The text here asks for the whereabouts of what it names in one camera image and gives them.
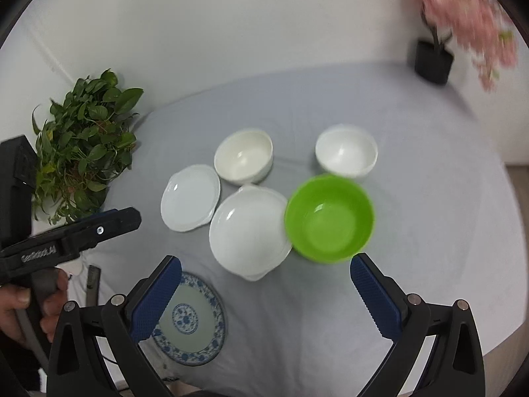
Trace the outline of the person's left hand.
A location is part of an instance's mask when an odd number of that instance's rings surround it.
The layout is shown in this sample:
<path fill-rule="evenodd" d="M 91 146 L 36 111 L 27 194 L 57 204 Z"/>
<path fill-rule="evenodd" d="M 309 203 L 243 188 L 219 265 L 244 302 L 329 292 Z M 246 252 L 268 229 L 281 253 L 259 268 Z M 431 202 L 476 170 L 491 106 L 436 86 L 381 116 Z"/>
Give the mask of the person's left hand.
<path fill-rule="evenodd" d="M 58 319 L 64 303 L 67 301 L 68 275 L 62 269 L 58 269 L 57 290 L 47 297 L 42 305 L 43 318 L 40 320 L 40 327 L 52 342 Z M 26 345 L 17 319 L 16 311 L 25 310 L 29 306 L 30 291 L 28 288 L 21 288 L 12 284 L 6 284 L 1 288 L 1 332 L 7 337 L 17 341 L 22 346 Z"/>

